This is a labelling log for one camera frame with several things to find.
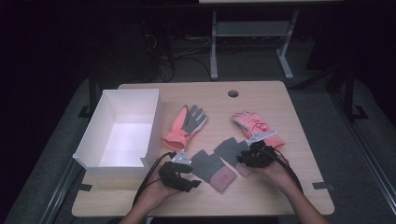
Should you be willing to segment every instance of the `cardboard box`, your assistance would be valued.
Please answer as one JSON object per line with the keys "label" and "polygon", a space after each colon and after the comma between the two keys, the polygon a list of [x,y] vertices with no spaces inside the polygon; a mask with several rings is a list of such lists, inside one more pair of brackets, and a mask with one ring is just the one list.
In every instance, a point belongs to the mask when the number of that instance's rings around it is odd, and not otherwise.
{"label": "cardboard box", "polygon": [[144,178],[162,129],[160,90],[103,91],[73,158],[96,178]]}

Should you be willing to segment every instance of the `glove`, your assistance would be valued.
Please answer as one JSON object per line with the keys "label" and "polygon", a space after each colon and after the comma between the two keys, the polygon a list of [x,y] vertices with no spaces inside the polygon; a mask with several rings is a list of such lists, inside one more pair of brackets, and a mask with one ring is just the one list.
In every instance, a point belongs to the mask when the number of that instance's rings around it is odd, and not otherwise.
{"label": "glove", "polygon": [[[255,133],[272,131],[264,119],[262,119],[262,117],[256,113],[245,111],[243,113],[235,113],[231,116],[231,118],[241,125],[242,131],[247,138],[251,138],[251,136]],[[274,147],[276,149],[280,149],[283,145],[285,145],[285,142],[283,142],[283,140],[277,134],[265,138],[264,142],[265,145]]]}
{"label": "glove", "polygon": [[236,174],[224,164],[218,155],[209,156],[204,150],[199,151],[191,158],[191,166],[193,174],[219,192],[224,192],[236,179]]}
{"label": "glove", "polygon": [[193,105],[190,112],[186,105],[181,108],[172,125],[172,131],[163,136],[163,143],[175,151],[187,150],[191,138],[204,127],[207,115],[202,108]]}
{"label": "glove", "polygon": [[244,163],[238,161],[236,156],[241,156],[241,151],[249,150],[248,143],[242,141],[237,143],[234,138],[230,138],[222,142],[215,149],[215,153],[227,161],[235,170],[243,177],[248,177],[253,170]]}

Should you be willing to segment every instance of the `glove cuff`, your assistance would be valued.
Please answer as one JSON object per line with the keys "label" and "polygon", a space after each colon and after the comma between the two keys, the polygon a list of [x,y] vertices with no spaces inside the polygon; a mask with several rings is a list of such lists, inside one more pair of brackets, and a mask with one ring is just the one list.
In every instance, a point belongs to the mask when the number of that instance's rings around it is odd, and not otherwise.
{"label": "glove cuff", "polygon": [[277,134],[265,138],[264,142],[265,145],[274,147],[277,150],[280,150],[285,145],[285,142]]}
{"label": "glove cuff", "polygon": [[186,132],[181,130],[180,132],[170,132],[163,136],[163,143],[172,148],[175,151],[180,151],[181,149],[187,150],[187,144],[190,142],[189,137],[185,137]]}
{"label": "glove cuff", "polygon": [[212,175],[209,184],[217,191],[224,192],[235,179],[235,172],[224,165]]}
{"label": "glove cuff", "polygon": [[253,173],[253,170],[250,167],[247,167],[244,163],[240,162],[235,165],[235,170],[238,171],[238,173],[244,178],[250,176]]}

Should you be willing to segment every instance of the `desk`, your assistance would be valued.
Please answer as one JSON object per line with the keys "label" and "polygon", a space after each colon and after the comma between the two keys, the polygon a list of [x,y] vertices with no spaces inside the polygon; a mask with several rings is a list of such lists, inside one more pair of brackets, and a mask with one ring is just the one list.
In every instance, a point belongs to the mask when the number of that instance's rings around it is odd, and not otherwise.
{"label": "desk", "polygon": [[[191,140],[189,157],[205,149],[212,154],[222,141],[234,137],[238,142],[246,137],[231,115],[235,112],[257,112],[285,141],[281,152],[299,176],[305,196],[321,214],[329,215],[334,207],[326,189],[314,189],[313,183],[323,182],[303,128],[294,110],[288,92],[279,81],[152,83],[124,84],[120,90],[160,89],[164,102],[163,133],[171,130],[172,122],[183,105],[197,104],[209,119],[204,128]],[[237,91],[230,97],[229,91]],[[162,153],[169,151],[162,145]],[[284,195],[275,189],[263,175],[248,178],[237,174],[235,181],[223,193],[215,191],[206,182],[189,193],[182,192],[167,199],[149,213],[152,217],[191,216],[278,216],[293,214]],[[195,175],[184,175],[198,179]],[[80,190],[72,208],[76,217],[124,216],[131,208],[134,195],[142,180],[94,179],[85,175],[82,183],[91,185],[90,191]]]}

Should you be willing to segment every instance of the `pink glove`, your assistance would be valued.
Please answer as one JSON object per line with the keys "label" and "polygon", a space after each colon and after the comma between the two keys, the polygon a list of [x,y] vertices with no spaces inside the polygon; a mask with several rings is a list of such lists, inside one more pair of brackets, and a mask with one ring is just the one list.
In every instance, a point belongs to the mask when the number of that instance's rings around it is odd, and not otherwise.
{"label": "pink glove", "polygon": [[181,108],[172,125],[172,131],[163,136],[163,143],[175,151],[187,150],[192,136],[201,130],[207,121],[202,108],[193,105],[190,112],[186,105]]}
{"label": "pink glove", "polygon": [[[231,118],[241,125],[242,131],[247,138],[251,138],[251,136],[255,133],[272,131],[264,119],[262,119],[262,117],[256,113],[245,111],[243,113],[235,113],[231,116]],[[283,142],[283,140],[280,139],[277,134],[265,138],[264,142],[265,145],[274,147],[276,149],[280,149],[283,145],[285,145],[285,142]]]}

